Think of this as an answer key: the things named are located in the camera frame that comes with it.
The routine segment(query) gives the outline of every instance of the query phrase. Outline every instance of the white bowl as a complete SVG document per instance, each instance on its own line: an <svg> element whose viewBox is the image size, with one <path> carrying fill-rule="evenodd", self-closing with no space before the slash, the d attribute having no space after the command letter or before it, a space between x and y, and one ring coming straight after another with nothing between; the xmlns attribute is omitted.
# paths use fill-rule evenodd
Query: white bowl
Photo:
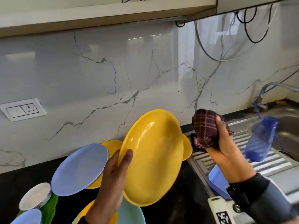
<svg viewBox="0 0 299 224"><path fill-rule="evenodd" d="M32 189L30 189L21 199L19 208L21 211L27 211L33 208L43 207L52 194L51 186L49 183L43 182Z"/></svg>

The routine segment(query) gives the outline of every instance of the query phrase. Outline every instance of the upper cabinet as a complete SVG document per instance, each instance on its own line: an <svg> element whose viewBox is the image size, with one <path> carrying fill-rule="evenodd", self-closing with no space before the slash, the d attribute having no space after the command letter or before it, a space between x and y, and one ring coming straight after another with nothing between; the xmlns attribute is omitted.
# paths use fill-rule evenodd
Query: upper cabinet
<svg viewBox="0 0 299 224"><path fill-rule="evenodd" d="M0 37L184 17L213 9L211 15L217 6L217 0L122 1L1 0Z"/></svg>

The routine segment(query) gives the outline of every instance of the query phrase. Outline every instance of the faucet spout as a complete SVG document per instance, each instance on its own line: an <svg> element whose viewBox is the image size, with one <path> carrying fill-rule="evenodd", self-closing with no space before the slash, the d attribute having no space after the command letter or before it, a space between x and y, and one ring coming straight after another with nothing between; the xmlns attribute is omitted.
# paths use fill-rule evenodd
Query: faucet spout
<svg viewBox="0 0 299 224"><path fill-rule="evenodd" d="M262 104L262 100L264 98L264 93L265 93L267 87L270 86L270 85L280 86L280 87L286 88L288 90L292 90L294 92L298 92L299 91L299 88L294 87L294 86L290 86L288 84L284 84L284 83L280 83L280 82L270 82L270 83L268 83L268 84L266 84L266 85L264 85L262 87L262 89L260 91L260 94L259 94L259 96L256 99L256 103L257 103L258 106L263 106L261 104Z"/></svg>

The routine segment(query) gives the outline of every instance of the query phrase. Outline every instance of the blue cable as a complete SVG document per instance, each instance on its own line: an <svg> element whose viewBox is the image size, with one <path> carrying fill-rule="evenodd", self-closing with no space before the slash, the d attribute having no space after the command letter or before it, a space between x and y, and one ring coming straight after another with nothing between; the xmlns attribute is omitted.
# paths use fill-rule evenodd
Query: blue cable
<svg viewBox="0 0 299 224"><path fill-rule="evenodd" d="M292 76L293 76L294 74L296 74L298 71L299 71L299 69L296 70L294 73L292 73L289 77L287 77L287 78L285 78L284 80L282 80L281 83L283 83L284 81L286 81L287 79L289 79L290 77L292 77ZM270 90L274 89L275 87L276 87L276 86L273 86L273 87L271 87L270 89L266 90L266 91L264 92L264 94L267 93L267 92L269 92ZM256 101L253 103L253 105L254 105L254 110L255 110L257 116L260 118L260 120L263 120L262 117L261 117L260 114L259 114L258 109L257 109ZM284 151L284 147L283 147L281 141L279 140L279 138L276 136L276 134L274 135L274 137L278 140L278 143L279 143L279 145L280 145L282 151Z"/></svg>

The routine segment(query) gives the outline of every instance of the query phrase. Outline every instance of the qr code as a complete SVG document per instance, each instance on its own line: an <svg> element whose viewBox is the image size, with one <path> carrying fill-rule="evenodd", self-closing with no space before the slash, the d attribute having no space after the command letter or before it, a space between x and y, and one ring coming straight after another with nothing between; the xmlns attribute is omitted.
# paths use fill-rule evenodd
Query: qr code
<svg viewBox="0 0 299 224"><path fill-rule="evenodd" d="M226 211L216 213L220 224L231 224L230 218Z"/></svg>

